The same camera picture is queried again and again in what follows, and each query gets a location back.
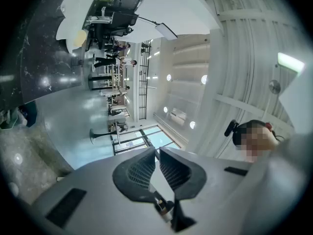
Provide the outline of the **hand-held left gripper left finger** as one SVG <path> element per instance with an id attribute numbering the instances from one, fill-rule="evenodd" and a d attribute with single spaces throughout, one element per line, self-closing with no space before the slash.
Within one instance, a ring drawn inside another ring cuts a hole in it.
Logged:
<path id="1" fill-rule="evenodd" d="M 149 191 L 150 180 L 156 168 L 156 150 L 152 147 L 120 163 L 113 171 L 112 179 L 117 189 L 134 202 L 154 202 Z"/>

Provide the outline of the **black office chair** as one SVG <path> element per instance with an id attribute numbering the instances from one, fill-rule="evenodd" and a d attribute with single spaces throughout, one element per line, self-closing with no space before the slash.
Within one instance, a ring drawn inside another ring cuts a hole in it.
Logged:
<path id="1" fill-rule="evenodd" d="M 130 27 L 123 28 L 107 28 L 104 24 L 93 24 L 94 35 L 98 42 L 98 48 L 102 49 L 104 44 L 113 44 L 115 37 L 123 37 L 133 32 L 133 29 Z"/>

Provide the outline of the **rectangular ceiling light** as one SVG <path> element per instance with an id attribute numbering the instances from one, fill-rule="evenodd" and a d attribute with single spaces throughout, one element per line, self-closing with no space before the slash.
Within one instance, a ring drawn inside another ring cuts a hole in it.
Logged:
<path id="1" fill-rule="evenodd" d="M 305 67 L 305 64 L 289 55 L 279 52 L 277 55 L 278 64 L 296 73 L 301 73 Z"/>

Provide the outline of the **black grid railing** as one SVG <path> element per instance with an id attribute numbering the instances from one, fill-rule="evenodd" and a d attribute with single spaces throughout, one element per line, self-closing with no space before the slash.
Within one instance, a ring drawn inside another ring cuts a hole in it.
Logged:
<path id="1" fill-rule="evenodd" d="M 149 62 L 151 59 L 151 41 L 147 40 L 140 46 L 140 62 L 139 62 L 139 87 L 138 87 L 138 118 L 139 120 L 147 117 L 147 92 L 149 77 Z"/>

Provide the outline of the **white wall air conditioner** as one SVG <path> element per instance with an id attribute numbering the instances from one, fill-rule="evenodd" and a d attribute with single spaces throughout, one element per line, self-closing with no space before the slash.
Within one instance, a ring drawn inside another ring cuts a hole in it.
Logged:
<path id="1" fill-rule="evenodd" d="M 170 112 L 171 120 L 174 121 L 176 124 L 183 126 L 186 120 L 186 113 L 177 109 L 173 108 Z"/>

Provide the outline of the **dark teal bin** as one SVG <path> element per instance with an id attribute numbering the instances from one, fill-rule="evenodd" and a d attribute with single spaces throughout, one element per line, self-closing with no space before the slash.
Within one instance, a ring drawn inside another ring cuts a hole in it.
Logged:
<path id="1" fill-rule="evenodd" d="M 19 106 L 18 109 L 27 121 L 26 127 L 29 128 L 36 123 L 38 111 L 35 101 L 31 101 L 25 105 Z"/>

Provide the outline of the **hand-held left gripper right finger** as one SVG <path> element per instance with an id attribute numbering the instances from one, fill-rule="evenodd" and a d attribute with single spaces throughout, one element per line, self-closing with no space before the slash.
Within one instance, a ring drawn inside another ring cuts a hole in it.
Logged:
<path id="1" fill-rule="evenodd" d="M 180 232 L 196 224 L 194 219 L 184 214 L 180 202 L 198 195 L 206 183 L 206 172 L 200 165 L 165 147 L 159 149 L 159 167 L 174 193 L 171 228 L 175 232 Z"/>

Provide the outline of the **person's grey shirt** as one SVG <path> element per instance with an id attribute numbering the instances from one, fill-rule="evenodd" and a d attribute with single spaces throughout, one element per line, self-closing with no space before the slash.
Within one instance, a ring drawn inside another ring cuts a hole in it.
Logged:
<path id="1" fill-rule="evenodd" d="M 281 143 L 266 170 L 246 220 L 250 235 L 268 235 L 298 206 L 313 173 L 313 132 Z"/>

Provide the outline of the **white metal frame cart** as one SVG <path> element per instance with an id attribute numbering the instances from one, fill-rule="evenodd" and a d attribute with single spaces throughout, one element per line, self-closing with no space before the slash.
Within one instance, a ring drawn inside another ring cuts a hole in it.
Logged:
<path id="1" fill-rule="evenodd" d="M 113 11 L 107 10 L 106 7 L 102 7 L 100 16 L 88 16 L 85 22 L 88 24 L 112 24 L 113 17 Z"/>

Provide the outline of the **glass window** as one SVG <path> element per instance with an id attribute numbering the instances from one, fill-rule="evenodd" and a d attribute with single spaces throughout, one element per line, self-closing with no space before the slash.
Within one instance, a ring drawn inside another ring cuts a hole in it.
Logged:
<path id="1" fill-rule="evenodd" d="M 157 152 L 159 152 L 160 147 L 182 149 L 181 145 L 157 125 L 119 135 L 111 135 L 111 141 L 114 155 L 148 147 L 154 147 Z"/>

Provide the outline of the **wooden shelf rack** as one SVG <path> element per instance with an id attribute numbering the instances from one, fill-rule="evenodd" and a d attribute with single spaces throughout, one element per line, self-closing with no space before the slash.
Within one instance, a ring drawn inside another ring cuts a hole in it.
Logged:
<path id="1" fill-rule="evenodd" d="M 125 66 L 124 65 L 109 65 L 104 66 L 103 72 L 105 76 L 109 76 L 109 79 L 106 79 L 104 84 L 106 86 L 112 87 L 124 87 L 126 83 L 125 77 Z"/>

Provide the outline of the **black pillar with round base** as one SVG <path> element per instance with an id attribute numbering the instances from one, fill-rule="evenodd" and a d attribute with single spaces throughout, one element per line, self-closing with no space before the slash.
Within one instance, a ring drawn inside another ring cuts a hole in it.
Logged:
<path id="1" fill-rule="evenodd" d="M 93 129 L 90 129 L 89 131 L 89 138 L 90 138 L 90 141 L 92 144 L 94 144 L 94 141 L 96 138 L 99 138 L 99 137 L 103 137 L 103 136 L 109 136 L 109 135 L 117 135 L 117 140 L 118 140 L 118 143 L 120 143 L 120 135 L 119 135 L 119 132 L 118 131 L 112 131 L 112 132 L 106 132 L 106 133 L 103 133 L 103 134 L 96 134 L 94 133 Z"/>
<path id="2" fill-rule="evenodd" d="M 106 82 L 105 85 L 102 85 L 100 87 L 95 87 L 94 82 Z M 92 74 L 89 74 L 88 76 L 88 86 L 90 91 L 100 91 L 100 90 L 106 90 L 106 89 L 113 89 L 114 88 L 114 82 L 113 82 L 113 76 L 92 76 Z"/>

